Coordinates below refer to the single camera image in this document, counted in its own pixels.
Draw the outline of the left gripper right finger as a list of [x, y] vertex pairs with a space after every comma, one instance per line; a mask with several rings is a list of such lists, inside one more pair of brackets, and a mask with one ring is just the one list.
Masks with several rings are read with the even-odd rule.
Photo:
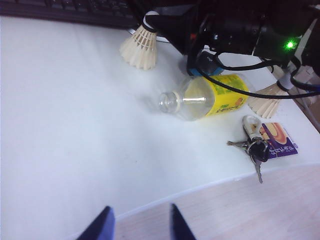
[[196, 240], [179, 208], [174, 203], [170, 205], [169, 227], [171, 240]]

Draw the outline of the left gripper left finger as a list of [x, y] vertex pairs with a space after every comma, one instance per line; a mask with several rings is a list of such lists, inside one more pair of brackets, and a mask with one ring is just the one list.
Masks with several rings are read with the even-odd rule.
[[77, 240], [113, 240], [115, 237], [116, 218], [114, 209], [106, 206]]

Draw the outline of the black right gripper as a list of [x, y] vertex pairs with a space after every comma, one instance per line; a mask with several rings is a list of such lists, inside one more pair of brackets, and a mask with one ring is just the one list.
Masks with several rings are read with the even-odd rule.
[[187, 57], [189, 76], [220, 75], [224, 70], [214, 55], [202, 50], [205, 45], [216, 53], [253, 54], [265, 20], [264, 0], [198, 0], [193, 13], [146, 15], [146, 22]]

